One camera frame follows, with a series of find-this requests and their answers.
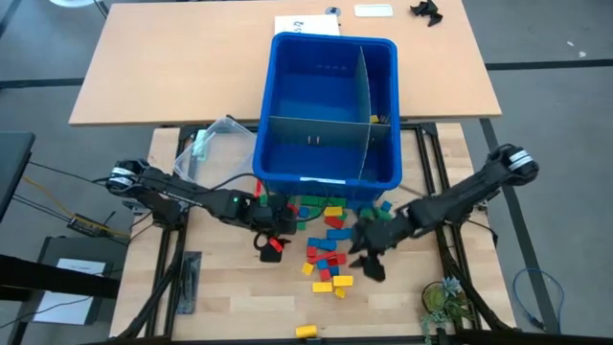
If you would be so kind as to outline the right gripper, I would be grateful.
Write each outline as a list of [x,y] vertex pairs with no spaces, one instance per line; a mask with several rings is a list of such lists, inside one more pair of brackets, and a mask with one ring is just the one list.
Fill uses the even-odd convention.
[[[384,253],[387,249],[409,237],[413,237],[416,225],[405,215],[397,214],[394,218],[360,218],[352,228],[352,246],[350,254],[362,250]],[[363,273],[376,282],[384,282],[386,273],[378,258],[359,256],[350,268],[363,268]]]

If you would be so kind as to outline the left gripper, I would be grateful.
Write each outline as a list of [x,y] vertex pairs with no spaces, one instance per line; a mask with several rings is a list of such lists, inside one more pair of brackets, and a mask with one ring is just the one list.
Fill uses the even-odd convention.
[[250,206],[248,215],[251,230],[258,232],[253,239],[253,246],[260,251],[260,261],[279,263],[283,257],[284,247],[290,243],[290,240],[270,238],[266,243],[266,235],[294,235],[297,232],[294,211],[283,203],[261,206],[257,202]]

